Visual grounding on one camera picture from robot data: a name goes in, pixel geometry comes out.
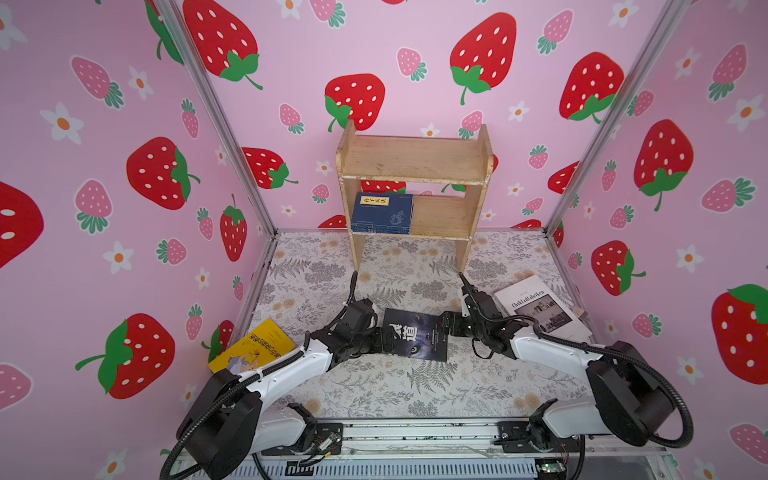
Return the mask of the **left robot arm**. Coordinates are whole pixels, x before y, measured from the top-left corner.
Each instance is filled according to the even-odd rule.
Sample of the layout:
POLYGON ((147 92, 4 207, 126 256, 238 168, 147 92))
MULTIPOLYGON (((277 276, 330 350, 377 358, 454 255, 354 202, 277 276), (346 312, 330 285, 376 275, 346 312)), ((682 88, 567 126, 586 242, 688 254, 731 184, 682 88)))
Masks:
POLYGON ((328 325, 307 333, 303 344, 269 365, 213 374, 178 428, 159 477, 184 479, 202 470, 210 479, 223 479, 250 455, 272 448, 319 452, 317 419, 306 407, 291 403, 277 412, 267 410, 339 364, 378 353, 377 319, 371 300, 350 298, 328 325))

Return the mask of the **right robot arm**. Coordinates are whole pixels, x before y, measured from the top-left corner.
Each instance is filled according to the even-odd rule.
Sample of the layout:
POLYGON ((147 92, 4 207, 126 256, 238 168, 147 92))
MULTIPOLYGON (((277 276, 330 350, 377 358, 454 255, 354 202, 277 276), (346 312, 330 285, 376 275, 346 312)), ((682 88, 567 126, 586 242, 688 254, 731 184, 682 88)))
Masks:
POLYGON ((537 276, 488 294, 462 282, 461 309, 441 314, 446 331, 491 354, 536 363, 583 382, 589 394, 551 399, 529 417, 526 439, 549 451, 574 436, 612 435, 631 445, 683 448, 694 435, 681 394, 630 343, 588 343, 589 331, 537 276))

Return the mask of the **black wolf cover book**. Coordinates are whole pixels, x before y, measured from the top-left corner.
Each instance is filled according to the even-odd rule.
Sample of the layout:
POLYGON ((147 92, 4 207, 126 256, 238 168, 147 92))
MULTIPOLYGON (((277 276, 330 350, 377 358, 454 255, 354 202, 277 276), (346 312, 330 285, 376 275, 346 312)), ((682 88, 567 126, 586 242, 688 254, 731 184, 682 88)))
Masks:
POLYGON ((445 321, 435 315, 386 309, 382 350, 405 358, 446 362, 448 333, 445 321))

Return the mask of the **yellow cover book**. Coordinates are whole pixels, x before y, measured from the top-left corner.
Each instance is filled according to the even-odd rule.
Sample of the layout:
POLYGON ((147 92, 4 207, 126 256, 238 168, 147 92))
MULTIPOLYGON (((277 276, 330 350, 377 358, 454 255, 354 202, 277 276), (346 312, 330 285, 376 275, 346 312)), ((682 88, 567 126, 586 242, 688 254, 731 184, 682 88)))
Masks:
POLYGON ((253 371, 295 348, 291 338, 272 319, 267 319, 212 360, 209 369, 212 373, 228 370, 232 374, 253 371))

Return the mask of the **blue book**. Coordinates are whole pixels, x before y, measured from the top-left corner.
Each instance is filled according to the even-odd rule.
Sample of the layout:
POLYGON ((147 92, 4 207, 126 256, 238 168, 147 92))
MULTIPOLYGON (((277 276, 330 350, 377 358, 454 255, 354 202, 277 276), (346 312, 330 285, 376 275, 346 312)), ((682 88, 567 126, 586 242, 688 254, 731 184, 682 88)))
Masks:
POLYGON ((359 192, 350 228, 356 233, 409 235, 413 207, 411 194, 359 192))

